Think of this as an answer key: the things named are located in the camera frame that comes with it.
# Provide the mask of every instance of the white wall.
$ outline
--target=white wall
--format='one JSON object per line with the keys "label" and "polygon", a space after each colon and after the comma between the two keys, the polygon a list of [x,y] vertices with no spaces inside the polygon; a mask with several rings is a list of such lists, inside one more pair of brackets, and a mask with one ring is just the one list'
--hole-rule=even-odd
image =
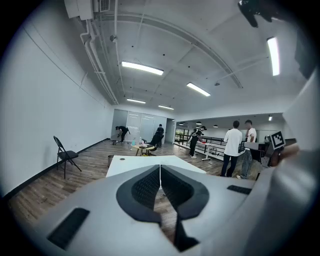
{"label": "white wall", "polygon": [[53,136],[77,152],[111,135],[113,107],[90,75],[83,80],[88,70],[81,59],[89,59],[63,6],[41,5],[2,60],[2,196],[57,162]]}

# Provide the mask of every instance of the ceiling beam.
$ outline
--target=ceiling beam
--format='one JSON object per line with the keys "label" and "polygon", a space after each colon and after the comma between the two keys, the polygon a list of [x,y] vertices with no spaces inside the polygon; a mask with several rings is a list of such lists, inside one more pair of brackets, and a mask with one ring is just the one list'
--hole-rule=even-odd
{"label": "ceiling beam", "polygon": [[[102,21],[114,21],[114,14],[101,14]],[[185,31],[184,29],[175,26],[171,23],[166,21],[155,19],[151,16],[144,15],[143,20],[140,14],[137,13],[118,13],[117,16],[118,22],[131,22],[131,23],[141,23],[147,26],[154,27],[156,29],[160,29],[166,31],[174,36],[182,38],[187,42],[194,45],[196,48],[203,51],[207,54],[213,61],[218,64],[228,75],[230,75],[232,81],[238,88],[243,88],[238,78],[233,74],[232,69],[227,65],[227,63],[216,53],[214,52],[209,46],[207,46],[204,42],[200,39],[196,38],[191,33]]]}

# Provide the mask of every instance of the air vent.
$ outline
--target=air vent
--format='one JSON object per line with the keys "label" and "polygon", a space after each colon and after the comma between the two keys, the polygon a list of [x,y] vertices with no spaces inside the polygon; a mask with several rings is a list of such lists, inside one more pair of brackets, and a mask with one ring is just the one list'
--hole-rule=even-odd
{"label": "air vent", "polygon": [[100,13],[110,10],[109,0],[100,0]]}

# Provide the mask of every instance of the railing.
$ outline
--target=railing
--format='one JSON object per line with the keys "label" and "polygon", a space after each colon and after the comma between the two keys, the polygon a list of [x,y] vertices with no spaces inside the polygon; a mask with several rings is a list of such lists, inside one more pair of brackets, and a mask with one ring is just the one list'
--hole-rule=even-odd
{"label": "railing", "polygon": [[[174,137],[174,142],[183,146],[190,147],[190,143],[188,143],[189,138],[190,138],[190,135],[183,135],[183,134],[176,133]],[[225,155],[225,148],[227,143],[224,142],[223,138],[201,136],[201,139],[204,142],[210,143],[213,145],[210,147],[210,151],[209,151],[210,154],[214,156],[221,156],[221,157]],[[205,154],[208,151],[208,146],[205,144],[197,143],[195,146],[195,149],[203,151],[203,153]],[[238,147],[238,153],[241,153],[244,150],[245,150],[245,141],[241,141],[241,144]]]}

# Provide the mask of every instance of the wooden floor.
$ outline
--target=wooden floor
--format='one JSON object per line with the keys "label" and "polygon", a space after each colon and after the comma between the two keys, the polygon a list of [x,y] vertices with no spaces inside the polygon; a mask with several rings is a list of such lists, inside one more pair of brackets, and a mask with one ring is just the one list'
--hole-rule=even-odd
{"label": "wooden floor", "polygon": [[[197,159],[192,159],[188,153],[189,150],[183,147],[165,143],[162,145],[162,148],[158,148],[154,152],[154,155],[175,155],[208,174],[220,175],[223,162],[215,159],[202,161],[201,159],[204,158],[202,154],[198,154]],[[53,168],[19,191],[9,200],[8,206],[18,221],[32,226],[41,215],[45,214],[51,207],[58,204],[71,193],[92,181],[105,178],[108,172],[109,155],[135,156],[135,154],[136,151],[130,150],[126,143],[111,145],[109,141],[103,141],[81,152],[79,157],[74,159],[74,162],[80,167],[82,172],[67,162],[66,179],[64,179],[63,165],[58,170]],[[241,166],[242,156],[237,161],[233,177],[240,173]],[[260,164],[253,160],[250,179],[256,178],[259,168],[261,168]],[[154,211],[161,214],[162,230],[172,241],[177,213],[164,196],[162,190],[159,190],[156,196]]]}

